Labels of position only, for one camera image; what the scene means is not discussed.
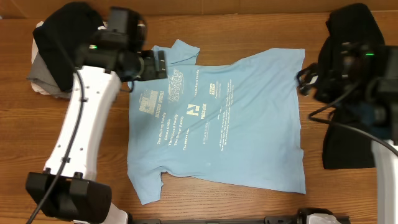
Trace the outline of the light blue printed t-shirt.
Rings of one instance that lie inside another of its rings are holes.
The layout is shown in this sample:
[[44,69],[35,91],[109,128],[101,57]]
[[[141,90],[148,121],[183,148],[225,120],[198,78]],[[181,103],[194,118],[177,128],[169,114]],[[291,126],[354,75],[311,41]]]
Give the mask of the light blue printed t-shirt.
[[230,65],[197,64],[199,48],[164,49],[167,78],[134,82],[127,173],[142,204],[176,177],[304,194],[295,76],[302,49],[273,48]]

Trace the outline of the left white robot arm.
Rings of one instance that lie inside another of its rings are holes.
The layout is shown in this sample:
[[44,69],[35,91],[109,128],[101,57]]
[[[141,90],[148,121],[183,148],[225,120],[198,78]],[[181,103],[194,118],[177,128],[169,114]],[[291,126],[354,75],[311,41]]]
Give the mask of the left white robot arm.
[[167,77],[163,52],[144,50],[143,17],[112,7],[105,29],[82,44],[62,130],[42,172],[30,172],[26,191],[36,212],[73,223],[132,223],[112,202],[108,185],[96,181],[98,150],[109,109],[124,82]]

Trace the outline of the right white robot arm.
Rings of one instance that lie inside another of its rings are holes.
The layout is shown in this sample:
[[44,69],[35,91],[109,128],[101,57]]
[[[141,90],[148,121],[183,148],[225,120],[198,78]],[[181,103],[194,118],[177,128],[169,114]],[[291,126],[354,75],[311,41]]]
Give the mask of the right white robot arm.
[[[377,221],[397,223],[397,47],[345,42],[341,71],[322,77],[317,63],[299,71],[302,95],[316,89],[324,107],[308,118],[358,133],[371,140],[377,170]],[[329,109],[346,109],[366,126],[362,131],[348,124],[317,118]]]

